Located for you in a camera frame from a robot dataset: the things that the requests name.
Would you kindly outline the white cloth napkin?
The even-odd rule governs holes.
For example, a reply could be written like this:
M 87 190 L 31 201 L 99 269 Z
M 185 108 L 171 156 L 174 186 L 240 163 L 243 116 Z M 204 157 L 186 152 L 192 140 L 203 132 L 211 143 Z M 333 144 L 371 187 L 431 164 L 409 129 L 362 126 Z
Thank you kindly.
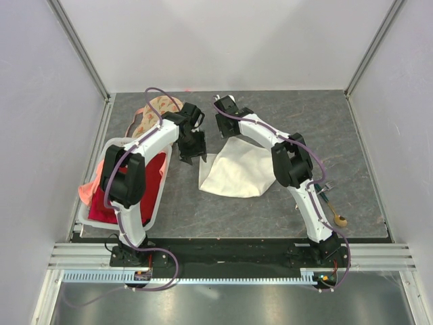
M 262 196 L 275 182 L 271 153 L 237 137 L 218 154 L 200 160 L 198 188 L 231 198 Z

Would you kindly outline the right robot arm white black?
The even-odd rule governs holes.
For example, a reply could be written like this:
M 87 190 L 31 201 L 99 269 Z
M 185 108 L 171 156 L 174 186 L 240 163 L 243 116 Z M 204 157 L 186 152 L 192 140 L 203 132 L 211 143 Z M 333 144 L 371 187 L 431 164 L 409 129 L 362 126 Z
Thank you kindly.
M 317 266 L 326 266 L 334 259 L 340 245 L 315 191 L 312 160 L 317 156 L 307 148 L 303 136 L 275 129 L 249 108 L 239 108 L 231 95 L 216 96 L 214 107 L 222 137 L 243 135 L 271 153 L 273 174 L 294 197 L 304 220 L 311 261 Z

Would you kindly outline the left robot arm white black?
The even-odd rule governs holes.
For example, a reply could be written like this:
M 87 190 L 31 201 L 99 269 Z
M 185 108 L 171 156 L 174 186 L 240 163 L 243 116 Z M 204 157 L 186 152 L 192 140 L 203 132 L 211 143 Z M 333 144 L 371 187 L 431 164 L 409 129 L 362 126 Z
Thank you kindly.
M 194 104 L 185 103 L 179 112 L 166 112 L 149 131 L 123 145 L 111 145 L 104 157 L 100 187 L 104 191 L 104 205 L 115 213 L 120 229 L 120 239 L 128 245 L 125 259 L 141 266 L 148 259 L 148 249 L 141 220 L 140 201 L 147 185 L 145 168 L 159 153 L 176 144 L 179 160 L 187 164 L 200 157 L 206 160 L 206 139 L 199 126 L 204 113 Z

